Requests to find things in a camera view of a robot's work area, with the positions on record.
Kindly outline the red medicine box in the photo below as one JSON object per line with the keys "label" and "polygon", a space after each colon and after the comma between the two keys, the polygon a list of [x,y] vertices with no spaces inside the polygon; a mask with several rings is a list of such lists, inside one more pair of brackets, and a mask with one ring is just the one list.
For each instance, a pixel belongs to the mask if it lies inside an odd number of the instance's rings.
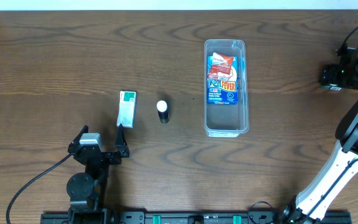
{"label": "red medicine box", "polygon": [[210,59],[208,78],[228,81],[232,77],[231,70],[235,57],[214,52]]}

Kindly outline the dark green round-logo box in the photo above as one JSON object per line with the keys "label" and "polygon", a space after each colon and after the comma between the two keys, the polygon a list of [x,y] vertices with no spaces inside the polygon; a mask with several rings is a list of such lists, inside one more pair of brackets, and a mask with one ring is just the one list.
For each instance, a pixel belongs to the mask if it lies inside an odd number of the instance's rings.
{"label": "dark green round-logo box", "polygon": [[337,86],[329,86],[329,90],[339,91],[339,90],[342,90],[342,88],[341,88],[341,87],[337,87]]}

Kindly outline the white green medicine box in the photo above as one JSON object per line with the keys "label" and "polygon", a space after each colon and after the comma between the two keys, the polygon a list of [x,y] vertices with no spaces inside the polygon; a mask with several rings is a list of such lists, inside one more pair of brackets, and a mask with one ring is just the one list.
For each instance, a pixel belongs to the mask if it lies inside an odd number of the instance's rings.
{"label": "white green medicine box", "polygon": [[122,125],[124,128],[133,128],[136,96],[137,93],[135,91],[120,91],[117,126]]}

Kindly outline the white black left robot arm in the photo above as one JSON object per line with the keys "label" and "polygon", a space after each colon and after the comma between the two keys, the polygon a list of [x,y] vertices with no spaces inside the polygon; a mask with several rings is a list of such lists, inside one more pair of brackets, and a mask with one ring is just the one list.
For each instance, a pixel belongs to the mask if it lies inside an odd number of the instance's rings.
{"label": "white black left robot arm", "polygon": [[123,125],[118,126],[115,147],[114,152],[103,152],[100,134],[89,133],[87,125],[69,144],[68,153],[85,166],[84,172],[73,175],[67,182],[69,223],[119,223],[117,212],[102,203],[109,167],[121,164],[123,158],[130,156]]}

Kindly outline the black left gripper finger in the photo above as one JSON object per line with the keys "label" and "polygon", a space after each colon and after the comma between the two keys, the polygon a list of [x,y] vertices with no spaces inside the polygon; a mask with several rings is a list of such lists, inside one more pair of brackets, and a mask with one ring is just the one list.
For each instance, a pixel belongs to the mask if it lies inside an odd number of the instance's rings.
{"label": "black left gripper finger", "polygon": [[88,133],[89,127],[84,125],[79,132],[79,134],[72,140],[72,142],[68,146],[68,153],[77,153],[81,149],[80,139],[82,135]]}
{"label": "black left gripper finger", "polygon": [[118,126],[115,147],[116,147],[117,152],[119,153],[120,157],[129,157],[130,156],[130,150],[129,150],[129,147],[127,145],[127,142],[126,142],[126,139],[124,136],[124,126],[122,124],[120,124]]}

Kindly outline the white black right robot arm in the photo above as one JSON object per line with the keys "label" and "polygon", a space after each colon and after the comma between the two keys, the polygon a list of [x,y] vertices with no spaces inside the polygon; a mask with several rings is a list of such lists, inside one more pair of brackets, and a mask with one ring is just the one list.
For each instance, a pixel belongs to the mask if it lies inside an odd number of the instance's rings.
{"label": "white black right robot arm", "polygon": [[[340,61],[326,65],[319,77],[322,88],[358,90],[358,46],[343,42]],[[351,223],[348,212],[330,212],[329,206],[358,173],[358,100],[338,124],[333,153],[306,189],[293,197],[276,223]]]}

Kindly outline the blue Kool Fever box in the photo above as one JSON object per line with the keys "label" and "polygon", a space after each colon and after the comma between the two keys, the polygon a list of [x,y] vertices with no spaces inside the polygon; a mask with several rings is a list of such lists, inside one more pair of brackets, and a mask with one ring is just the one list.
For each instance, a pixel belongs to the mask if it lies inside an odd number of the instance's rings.
{"label": "blue Kool Fever box", "polygon": [[236,105],[238,102],[238,59],[236,56],[232,64],[231,74],[232,77],[228,81],[214,80],[208,78],[209,66],[211,63],[211,56],[207,58],[207,94],[206,99],[208,104],[217,105]]}

